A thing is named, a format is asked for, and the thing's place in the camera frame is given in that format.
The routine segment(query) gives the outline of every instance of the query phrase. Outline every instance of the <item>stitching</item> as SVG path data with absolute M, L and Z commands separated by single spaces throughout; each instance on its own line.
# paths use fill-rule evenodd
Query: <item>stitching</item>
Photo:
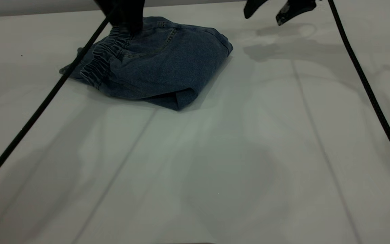
M 177 30 L 175 28 L 172 28 L 171 33 L 167 37 L 167 40 L 165 41 L 164 45 L 161 48 L 158 48 L 158 49 L 156 49 L 155 51 L 153 51 L 151 53 L 142 54 L 142 55 L 124 54 L 123 56 L 127 57 L 127 58 L 140 58 L 140 57 L 144 57 L 146 55 L 156 54 L 156 53 L 164 50 L 167 47 L 167 45 L 171 42 L 172 38 L 175 36 L 176 33 L 177 33 Z

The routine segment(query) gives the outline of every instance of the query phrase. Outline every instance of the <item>white table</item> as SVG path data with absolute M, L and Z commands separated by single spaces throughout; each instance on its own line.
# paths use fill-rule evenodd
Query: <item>white table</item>
M 390 122 L 390 0 L 336 2 Z M 390 144 L 328 3 L 283 3 L 146 8 L 226 35 L 222 72 L 180 113 L 67 81 L 0 170 L 0 244 L 390 243 Z M 103 18 L 0 17 L 0 154 Z

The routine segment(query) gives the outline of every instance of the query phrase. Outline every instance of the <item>jeans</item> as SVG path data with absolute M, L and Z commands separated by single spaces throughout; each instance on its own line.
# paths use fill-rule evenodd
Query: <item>jeans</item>
M 143 30 L 133 35 L 114 27 L 93 45 L 71 78 L 108 96 L 178 111 L 196 99 L 232 50 L 213 28 L 147 17 Z

